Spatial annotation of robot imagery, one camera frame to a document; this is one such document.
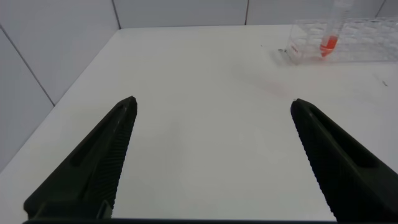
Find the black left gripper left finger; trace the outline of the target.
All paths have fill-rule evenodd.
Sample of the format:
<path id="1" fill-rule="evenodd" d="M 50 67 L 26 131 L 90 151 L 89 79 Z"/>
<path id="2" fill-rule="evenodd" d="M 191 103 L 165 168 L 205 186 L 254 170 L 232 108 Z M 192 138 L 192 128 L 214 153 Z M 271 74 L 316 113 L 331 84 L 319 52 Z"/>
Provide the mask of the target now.
<path id="1" fill-rule="evenodd" d="M 28 218 L 111 218 L 136 116 L 133 96 L 117 103 L 26 199 Z"/>

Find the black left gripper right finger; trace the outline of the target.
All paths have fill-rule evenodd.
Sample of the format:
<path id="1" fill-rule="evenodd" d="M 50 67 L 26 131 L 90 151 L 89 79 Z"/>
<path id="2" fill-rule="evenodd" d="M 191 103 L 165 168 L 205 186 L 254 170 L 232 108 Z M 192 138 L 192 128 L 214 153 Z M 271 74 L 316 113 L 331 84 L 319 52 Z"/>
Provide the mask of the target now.
<path id="1" fill-rule="evenodd" d="M 338 222 L 397 222 L 397 173 L 315 105 L 296 99 L 295 128 Z"/>

